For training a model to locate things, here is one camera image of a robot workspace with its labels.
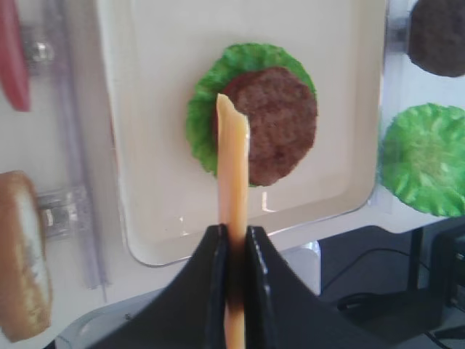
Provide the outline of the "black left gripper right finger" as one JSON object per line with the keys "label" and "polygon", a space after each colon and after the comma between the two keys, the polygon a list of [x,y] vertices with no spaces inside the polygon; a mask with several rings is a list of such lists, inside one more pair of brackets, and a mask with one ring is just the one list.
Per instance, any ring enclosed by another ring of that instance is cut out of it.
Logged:
{"label": "black left gripper right finger", "polygon": [[327,309],[261,227],[246,234],[247,348],[362,348],[363,333]]}

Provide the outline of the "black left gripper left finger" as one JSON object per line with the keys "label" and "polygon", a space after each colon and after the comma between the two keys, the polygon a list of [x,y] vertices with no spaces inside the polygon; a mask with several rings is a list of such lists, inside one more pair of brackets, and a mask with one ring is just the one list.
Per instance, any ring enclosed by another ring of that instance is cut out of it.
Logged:
{"label": "black left gripper left finger", "polygon": [[228,240],[225,225],[207,227],[179,275],[150,304],[146,348],[225,348]]}

